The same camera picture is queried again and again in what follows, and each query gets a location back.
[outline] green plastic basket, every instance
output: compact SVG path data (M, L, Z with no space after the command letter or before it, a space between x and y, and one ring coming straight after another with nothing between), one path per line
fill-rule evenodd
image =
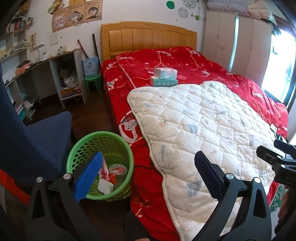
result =
M112 164L123 164L127 167L128 172L123 183L116 190L106 195L102 194L97 189L99 181L98 175L86 198L114 201L129 196L134 166L133 153L128 143L121 136L112 132L94 132L79 140L69 154L67 172L73 173L81 163L89 161L95 151L99 151L103 154L108 168Z

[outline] red blanket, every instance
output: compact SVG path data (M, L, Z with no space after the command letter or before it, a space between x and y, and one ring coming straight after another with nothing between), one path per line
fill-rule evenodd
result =
M140 50L119 55L103 63L105 89L112 114L121 134L130 143L135 169L132 177L131 208L149 233L158 240L179 240L163 198L162 176L155 169L146 141L131 116L127 95L134 88L148 86L155 67L178 71L178 84L201 84L215 80L225 84L245 100L277 133L287 136L288 113L283 104L275 103L250 79L226 71L189 47ZM270 202L276 183L270 188Z

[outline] blue gripper pad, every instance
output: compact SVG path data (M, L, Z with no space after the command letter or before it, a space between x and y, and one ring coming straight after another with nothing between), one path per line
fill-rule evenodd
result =
M294 147L291 146L290 144L282 142L278 139L274 141L274 147L287 154L291 154L293 150L295 150Z
M212 164L202 151L195 154L194 163L212 198L221 201L225 175L222 169L218 165Z
M103 155L100 152L95 153L87 162L87 166L78 180L74 183L74 197L77 202L85 198L89 192L99 170L103 166Z

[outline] plastic stool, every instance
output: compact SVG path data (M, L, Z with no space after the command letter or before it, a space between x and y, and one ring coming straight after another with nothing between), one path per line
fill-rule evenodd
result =
M98 92L102 91L102 76L101 74L94 76L94 77L89 77L89 78L84 78L84 83L86 87L86 91L89 94L89 82L93 81L96 85L96 89Z

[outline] headboard panel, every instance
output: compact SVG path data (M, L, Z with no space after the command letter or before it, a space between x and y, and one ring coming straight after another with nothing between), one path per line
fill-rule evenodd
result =
M102 24L103 60L134 50L188 46L196 49L197 33L172 25L147 22Z

